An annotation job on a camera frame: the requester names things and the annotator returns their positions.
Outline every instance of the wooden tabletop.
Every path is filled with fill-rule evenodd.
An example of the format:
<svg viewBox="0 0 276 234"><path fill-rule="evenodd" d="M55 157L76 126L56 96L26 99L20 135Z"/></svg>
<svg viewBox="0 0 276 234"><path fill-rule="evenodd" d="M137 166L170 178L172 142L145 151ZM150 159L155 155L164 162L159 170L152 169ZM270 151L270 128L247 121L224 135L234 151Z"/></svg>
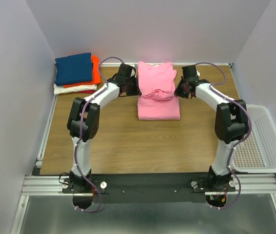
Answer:
<svg viewBox="0 0 276 234"><path fill-rule="evenodd" d="M178 84L181 67L175 79ZM223 80L212 66L197 66L200 78L211 83ZM228 66L222 66L228 81L216 88L238 98ZM117 67L103 67L111 77ZM73 144L66 129L72 102L86 94L59 95L53 116L41 175L69 172L73 164ZM117 98L100 112L97 135L92 141L92 173L161 173L206 172L214 161L217 137L214 132L215 112L198 98L179 99L181 120L139 121L137 96Z"/></svg>

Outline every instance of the white laundry basket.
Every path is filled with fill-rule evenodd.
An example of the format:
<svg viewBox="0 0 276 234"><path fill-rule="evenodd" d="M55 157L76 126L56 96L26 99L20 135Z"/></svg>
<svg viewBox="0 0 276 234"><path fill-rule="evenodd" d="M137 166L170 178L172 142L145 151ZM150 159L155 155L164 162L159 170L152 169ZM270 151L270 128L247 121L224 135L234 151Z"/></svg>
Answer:
<svg viewBox="0 0 276 234"><path fill-rule="evenodd" d="M233 154L232 167L238 172L276 173L276 127L267 108L247 105L253 129Z"/></svg>

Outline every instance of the folded pink shirt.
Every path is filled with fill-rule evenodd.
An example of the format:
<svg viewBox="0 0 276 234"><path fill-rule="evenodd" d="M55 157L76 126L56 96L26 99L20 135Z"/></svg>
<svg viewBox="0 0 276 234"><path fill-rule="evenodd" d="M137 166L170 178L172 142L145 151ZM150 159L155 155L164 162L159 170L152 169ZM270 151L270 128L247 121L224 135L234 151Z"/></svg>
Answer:
<svg viewBox="0 0 276 234"><path fill-rule="evenodd" d="M139 120L180 120L179 99L174 95L176 73L171 62L159 66L138 63Z"/></svg>

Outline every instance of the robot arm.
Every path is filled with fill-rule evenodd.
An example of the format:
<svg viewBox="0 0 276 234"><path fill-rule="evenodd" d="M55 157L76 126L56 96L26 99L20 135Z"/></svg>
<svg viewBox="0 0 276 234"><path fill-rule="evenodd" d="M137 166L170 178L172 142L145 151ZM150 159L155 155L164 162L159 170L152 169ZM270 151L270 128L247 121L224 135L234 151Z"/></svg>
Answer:
<svg viewBox="0 0 276 234"><path fill-rule="evenodd" d="M100 110L110 101L119 97L120 94L126 93L128 96L137 95L136 70L134 67L121 64L118 73L108 79L108 86L105 84L94 94L82 98L76 98L73 102L67 128L73 141L73 150L77 151L77 162L82 169L84 175L88 175L91 171L90 166L90 149L91 141L96 135L99 128ZM87 101L91 102L86 107L87 117L83 119L82 136L80 136L80 114ZM79 175L75 160L71 172Z"/></svg>
<svg viewBox="0 0 276 234"><path fill-rule="evenodd" d="M211 84L207 80L198 78L197 69L194 65L183 67L182 70L183 77L175 95L182 98L188 98L189 95L191 98L197 97L216 111L215 133L218 137L218 148L215 160L209 170L214 179L213 183L215 183L219 178L230 175L227 168L229 152L231 147L248 132L248 120L239 107L222 98L225 95L215 89L212 90ZM243 100L235 101L246 109Z"/></svg>
<svg viewBox="0 0 276 234"><path fill-rule="evenodd" d="M231 146L242 139L248 131L248 120L244 112L233 103L224 100L215 90L211 90L210 83L205 79L199 79L195 66L183 67L183 77L175 91L175 95L188 98L198 97L209 104L216 111L215 133L218 137L218 148L216 158L209 170L209 187L225 184L231 179L230 171L227 168L229 151ZM99 127L100 110L110 101L126 93L128 96L138 95L138 85L136 79L136 70L134 67L121 64L119 71L108 80L109 85L106 90L102 87L97 92L84 99L76 98L73 102L67 128L76 149L77 161L82 168L82 173L90 175L90 146ZM87 117L83 119L82 136L79 134L80 114L83 106L90 99L93 99L86 107ZM242 107L246 108L243 100L235 100ZM71 170L73 176L79 176L79 172L74 160Z"/></svg>

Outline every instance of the wire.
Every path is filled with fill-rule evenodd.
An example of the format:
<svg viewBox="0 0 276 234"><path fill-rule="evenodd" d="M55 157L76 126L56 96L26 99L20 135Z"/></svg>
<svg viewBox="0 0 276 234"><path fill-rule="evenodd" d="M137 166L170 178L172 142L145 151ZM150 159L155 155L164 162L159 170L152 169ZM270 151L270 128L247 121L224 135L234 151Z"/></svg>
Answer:
<svg viewBox="0 0 276 234"><path fill-rule="evenodd" d="M60 179L61 179L61 177L62 177L63 174L65 174L65 175L67 175L67 176L69 175L69 174L66 173L66 172L62 172L62 173L59 175L59 178L58 178L59 183L60 183L60 184L65 184L65 185L69 185L68 182L61 182L61 181L60 181Z"/></svg>
<svg viewBox="0 0 276 234"><path fill-rule="evenodd" d="M105 84L104 86L99 90L99 92L95 93L95 95L90 98L86 103L85 105L83 106L83 109L82 109L82 112L81 112L81 116L80 116L80 125L79 125L79 140L77 141L76 145L75 145L75 148L74 148L74 161L75 161L75 164L76 164L76 168L77 170L79 171L80 175L83 177L84 180L87 181L87 183L89 183L98 193L98 196L100 198L100 204L97 208L95 208L94 210L84 210L84 209L81 209L79 207L75 207L76 210L79 210L79 211L82 211L82 212L86 212L86 213L92 213L92 212L97 212L101 205L102 205L102 195L99 191L99 189L96 187L96 185L94 185L82 172L82 169L80 168L79 166L79 163L78 163L78 159L77 159L77 148L79 146L79 143L82 141L82 134L83 134L83 120L84 120L84 114L85 114L85 111L86 111L86 107L87 105L92 101L94 100L96 97L98 97L100 94L102 94L105 90L107 90L108 86L109 86L109 83L108 83L108 80L106 79L106 77L100 72L100 67L101 65L107 61L108 59L118 59L120 60L122 63L123 60L121 60L120 58L118 57L108 57L106 59L104 59L102 62L99 63L99 66L98 66L98 71L99 71L99 74L100 76L103 78Z"/></svg>
<svg viewBox="0 0 276 234"><path fill-rule="evenodd" d="M218 70L220 70L220 72L224 76L224 80L222 82L220 82L220 83L213 83L211 85L222 85L222 84L224 84L224 83L227 82L227 76L226 76L226 74L224 73L224 71L219 66L217 66L216 64L213 64L211 62L198 62L198 63L194 64L194 66L201 65L201 64L208 64L208 65L212 65L212 66L216 67Z"/></svg>
<svg viewBox="0 0 276 234"><path fill-rule="evenodd" d="M239 184L239 191L238 191L238 194L237 194L237 196L235 197L235 199L234 199L229 205L227 205L227 206L224 206L224 207L216 207L216 206L212 206L212 205L211 205L211 207L214 207L214 208L216 208L216 209L224 210L224 209L227 209L227 208L231 207L232 205L234 205L234 204L238 201L238 199L240 198L240 195L241 195L241 181L240 181L240 179L237 177L237 175L232 171L231 166L230 166L230 162L231 162L231 158L232 158L233 152L234 152L234 150L235 150L235 147L236 147L237 145L239 145L240 143L242 143L243 141L245 141L245 140L249 137L249 135L251 134L251 131L252 131L252 127L253 127L253 126L252 126L251 116L249 115L249 113L246 111L246 109L245 109L243 106L241 106L239 103L237 103L237 102L234 101L233 99L231 99L231 98L229 98L229 97L223 95L222 93L218 92L218 91L213 87L213 85L221 85L221 84L226 83L226 81L227 81L227 76L226 76L226 74L224 73L224 71L223 71L219 66L217 66L217 65L215 65L215 64L213 64L213 63L210 63L210 62L198 62L198 63L195 64L195 66L196 66L196 65L200 65L200 64L209 64L209 65L212 65L212 66L216 67L218 70L220 70L220 72L221 72L222 75L224 76L224 80L223 80L222 82L220 82L220 83L211 84L211 85L210 85L210 89L212 90L213 93L215 93L215 94L218 95L219 97L221 97L221 98L223 98L224 100L226 100L226 101L228 101L228 102L231 102L231 103L233 103L234 105L238 106L238 107L245 113L245 115L246 115L246 117L247 117L247 120L248 120L248 122L249 122L249 131L246 133L246 135L244 136L244 138L242 138L241 140L239 140L238 142L236 142L235 144L233 144L233 145L231 146L231 149L230 149L230 151L229 151L228 160L227 160L227 163L226 163L226 166L227 166L228 170L229 170L230 173L237 179L237 182L238 182L238 184Z"/></svg>

